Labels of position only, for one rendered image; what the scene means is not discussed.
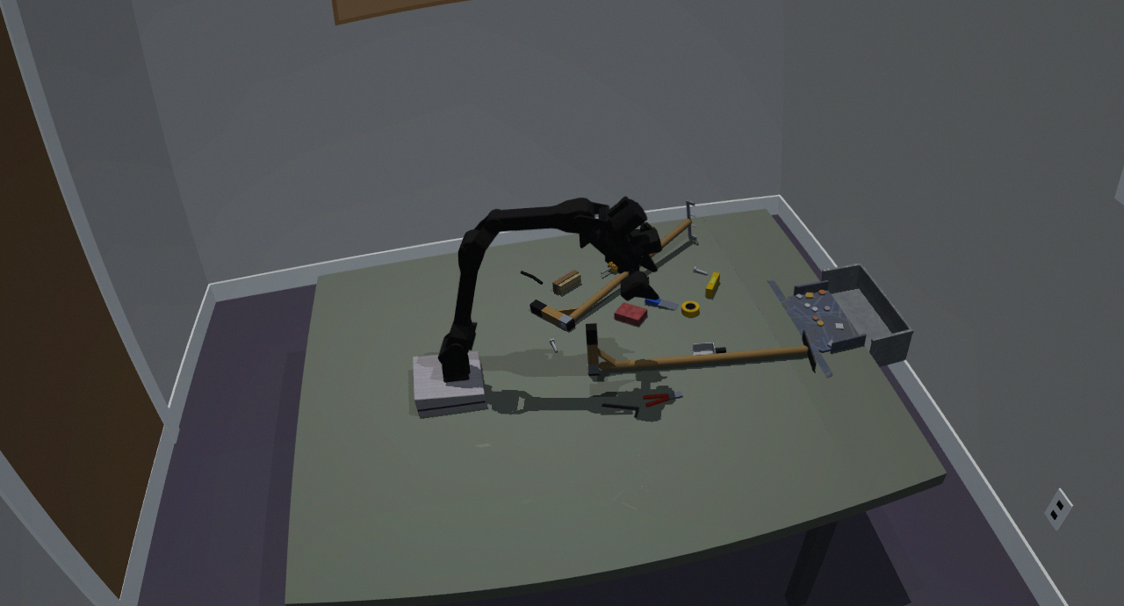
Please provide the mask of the dark grey l-shaped bar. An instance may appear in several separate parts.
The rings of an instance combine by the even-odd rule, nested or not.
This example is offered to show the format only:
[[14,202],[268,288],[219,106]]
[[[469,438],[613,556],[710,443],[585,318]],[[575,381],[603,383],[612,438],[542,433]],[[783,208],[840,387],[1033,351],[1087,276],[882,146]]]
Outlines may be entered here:
[[640,411],[640,407],[634,408],[634,407],[614,405],[614,403],[602,403],[602,407],[607,407],[607,408],[620,408],[620,409],[635,409],[636,410],[635,418],[636,418],[636,415],[638,415],[638,411]]

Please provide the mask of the yellow rectangular block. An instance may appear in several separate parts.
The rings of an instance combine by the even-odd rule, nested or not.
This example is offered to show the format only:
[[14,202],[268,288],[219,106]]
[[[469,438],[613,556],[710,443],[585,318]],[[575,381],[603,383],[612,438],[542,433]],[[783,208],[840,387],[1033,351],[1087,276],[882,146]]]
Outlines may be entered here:
[[708,284],[705,287],[705,298],[713,299],[713,295],[715,293],[715,290],[719,284],[719,279],[720,279],[720,273],[714,272],[713,277],[710,278],[710,281],[708,281]]

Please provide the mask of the red rectangular block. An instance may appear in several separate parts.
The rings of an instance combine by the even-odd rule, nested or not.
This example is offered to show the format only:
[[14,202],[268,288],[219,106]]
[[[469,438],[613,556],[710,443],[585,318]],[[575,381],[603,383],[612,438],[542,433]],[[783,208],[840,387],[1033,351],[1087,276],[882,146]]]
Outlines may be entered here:
[[646,317],[647,309],[629,305],[629,302],[622,302],[620,308],[618,308],[615,313],[615,322],[629,323],[636,327],[638,327]]

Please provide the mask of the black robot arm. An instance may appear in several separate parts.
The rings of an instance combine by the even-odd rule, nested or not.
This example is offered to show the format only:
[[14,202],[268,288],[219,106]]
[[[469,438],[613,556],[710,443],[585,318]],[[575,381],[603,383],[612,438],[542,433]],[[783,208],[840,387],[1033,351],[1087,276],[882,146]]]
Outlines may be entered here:
[[[469,358],[466,351],[472,350],[475,338],[477,323],[471,322],[472,302],[475,293],[475,279],[484,251],[501,230],[525,230],[540,228],[558,228],[566,233],[580,234],[580,248],[593,243],[602,255],[613,253],[619,246],[620,236],[629,236],[629,250],[636,261],[642,255],[659,253],[661,241],[658,228],[647,223],[646,214],[634,200],[623,197],[620,202],[610,209],[608,205],[599,205],[587,198],[574,198],[556,206],[519,207],[519,209],[493,209],[475,229],[466,230],[457,251],[460,264],[460,287],[457,287],[457,305],[452,328],[439,349],[439,363],[443,365],[444,383],[469,379]],[[599,219],[595,215],[599,214]],[[631,236],[631,230],[641,226],[641,233]]]

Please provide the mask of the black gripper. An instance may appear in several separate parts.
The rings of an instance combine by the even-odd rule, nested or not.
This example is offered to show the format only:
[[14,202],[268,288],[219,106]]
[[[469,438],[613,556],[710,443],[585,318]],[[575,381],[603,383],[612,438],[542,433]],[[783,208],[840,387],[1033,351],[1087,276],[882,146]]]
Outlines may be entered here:
[[646,266],[649,271],[658,272],[658,264],[649,255],[642,255],[641,262],[636,261],[633,251],[629,250],[629,236],[620,236],[619,246],[613,253],[605,255],[607,263],[613,262],[617,266],[617,272],[629,272],[627,278],[622,279],[620,295],[625,300],[634,297],[649,300],[659,300],[659,295],[649,284],[649,277],[640,272],[640,265]]

